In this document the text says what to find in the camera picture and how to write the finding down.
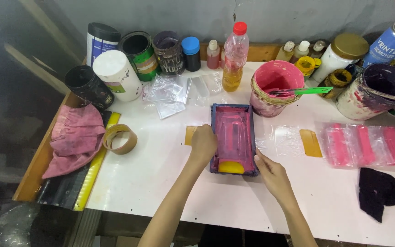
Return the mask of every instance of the pink rag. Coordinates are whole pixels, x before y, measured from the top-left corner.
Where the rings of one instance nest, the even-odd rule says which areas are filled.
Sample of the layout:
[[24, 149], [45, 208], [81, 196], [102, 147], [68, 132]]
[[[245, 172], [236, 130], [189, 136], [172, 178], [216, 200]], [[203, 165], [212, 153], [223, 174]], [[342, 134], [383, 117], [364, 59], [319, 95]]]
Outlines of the pink rag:
[[51, 132], [53, 159], [43, 179], [68, 174], [88, 164], [102, 145], [105, 132], [100, 112], [93, 106], [63, 105]]

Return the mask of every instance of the black rag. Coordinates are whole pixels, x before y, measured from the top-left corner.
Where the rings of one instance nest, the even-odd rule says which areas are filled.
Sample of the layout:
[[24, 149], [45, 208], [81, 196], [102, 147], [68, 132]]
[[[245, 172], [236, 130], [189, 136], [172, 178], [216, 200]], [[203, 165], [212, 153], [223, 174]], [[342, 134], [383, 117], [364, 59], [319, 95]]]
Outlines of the black rag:
[[361, 168], [359, 173], [360, 208], [382, 223], [384, 205], [395, 205], [395, 178], [371, 168]]

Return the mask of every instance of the red bottle cap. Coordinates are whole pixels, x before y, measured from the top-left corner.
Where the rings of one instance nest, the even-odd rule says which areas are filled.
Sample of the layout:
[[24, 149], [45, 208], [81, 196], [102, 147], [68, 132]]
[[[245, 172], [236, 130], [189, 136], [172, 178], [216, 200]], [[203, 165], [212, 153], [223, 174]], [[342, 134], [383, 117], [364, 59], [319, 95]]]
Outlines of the red bottle cap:
[[244, 35], [248, 26], [243, 21], [234, 23], [233, 32], [235, 35]]

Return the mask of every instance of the red liquid bottle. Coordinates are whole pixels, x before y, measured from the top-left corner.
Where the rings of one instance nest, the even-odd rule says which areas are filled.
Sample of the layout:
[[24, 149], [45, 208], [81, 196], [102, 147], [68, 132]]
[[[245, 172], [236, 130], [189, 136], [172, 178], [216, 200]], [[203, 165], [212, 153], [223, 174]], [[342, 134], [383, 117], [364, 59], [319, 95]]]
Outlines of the red liquid bottle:
[[215, 70], [219, 67], [220, 48], [217, 45], [216, 40], [210, 41], [207, 48], [207, 66], [208, 68]]

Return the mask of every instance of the hand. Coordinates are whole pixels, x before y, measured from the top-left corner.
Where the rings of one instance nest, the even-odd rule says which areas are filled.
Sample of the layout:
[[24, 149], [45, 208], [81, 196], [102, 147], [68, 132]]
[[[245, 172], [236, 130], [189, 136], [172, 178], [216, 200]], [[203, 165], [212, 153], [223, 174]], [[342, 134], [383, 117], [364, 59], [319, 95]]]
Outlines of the hand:
[[277, 199], [280, 206], [284, 209], [298, 205], [286, 169], [280, 163], [264, 156], [259, 149], [255, 149], [255, 152], [255, 164], [260, 170], [266, 188]]
[[191, 138], [191, 155], [194, 159], [205, 163], [210, 162], [217, 150], [217, 136], [208, 124], [198, 126]]

